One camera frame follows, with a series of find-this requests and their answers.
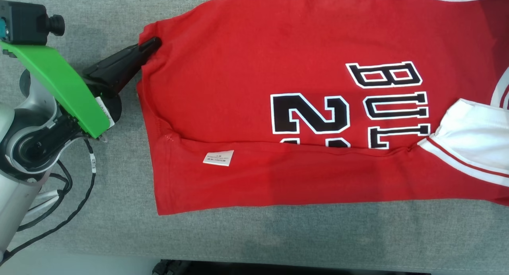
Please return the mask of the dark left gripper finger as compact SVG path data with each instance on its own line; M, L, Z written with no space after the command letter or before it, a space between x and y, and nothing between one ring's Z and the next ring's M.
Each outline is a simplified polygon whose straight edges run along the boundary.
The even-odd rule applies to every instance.
M134 44L85 68L83 76L102 83L128 83L160 48L161 39L153 37Z
M94 96L118 94L140 71L139 59L104 59L94 64Z

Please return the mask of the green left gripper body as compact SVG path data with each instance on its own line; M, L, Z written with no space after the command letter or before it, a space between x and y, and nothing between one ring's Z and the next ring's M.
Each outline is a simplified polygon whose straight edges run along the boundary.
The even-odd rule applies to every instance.
M84 80L56 49L46 45L6 42L1 43L1 48L14 54L93 138L100 137L115 125L103 101L93 96Z

